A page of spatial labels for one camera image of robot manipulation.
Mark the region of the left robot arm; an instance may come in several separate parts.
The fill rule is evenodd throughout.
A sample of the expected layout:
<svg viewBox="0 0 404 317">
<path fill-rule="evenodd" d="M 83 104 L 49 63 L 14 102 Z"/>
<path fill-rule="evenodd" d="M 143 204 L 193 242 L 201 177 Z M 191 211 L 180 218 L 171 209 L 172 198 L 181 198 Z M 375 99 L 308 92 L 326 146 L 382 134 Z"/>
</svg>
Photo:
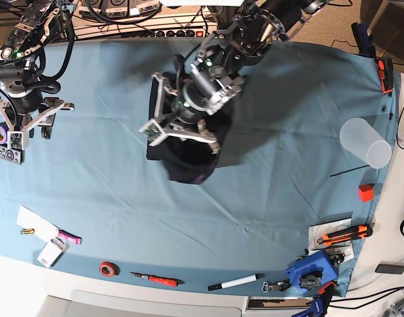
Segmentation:
<svg viewBox="0 0 404 317">
<path fill-rule="evenodd" d="M 154 73 L 155 104 L 140 132 L 150 147 L 167 139 L 221 149 L 232 123 L 231 101 L 243 88 L 240 70 L 262 60 L 274 40 L 288 41 L 328 1 L 244 1 L 232 23 L 211 32 L 188 55 L 176 55 L 175 73 Z"/>
</svg>

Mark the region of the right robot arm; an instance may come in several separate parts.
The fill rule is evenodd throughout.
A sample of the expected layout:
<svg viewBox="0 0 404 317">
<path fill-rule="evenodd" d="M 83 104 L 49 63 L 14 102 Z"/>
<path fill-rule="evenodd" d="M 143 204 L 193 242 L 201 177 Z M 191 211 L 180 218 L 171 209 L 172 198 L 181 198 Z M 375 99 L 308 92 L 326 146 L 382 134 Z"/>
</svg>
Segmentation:
<svg viewBox="0 0 404 317">
<path fill-rule="evenodd" d="M 56 97 L 75 42 L 74 10 L 73 1 L 33 1 L 0 46 L 0 145 L 9 150 L 25 150 L 35 127 L 49 139 L 56 114 L 75 109 Z M 46 76 L 45 48 L 62 35 L 67 38 L 63 63 L 56 74 Z"/>
</svg>

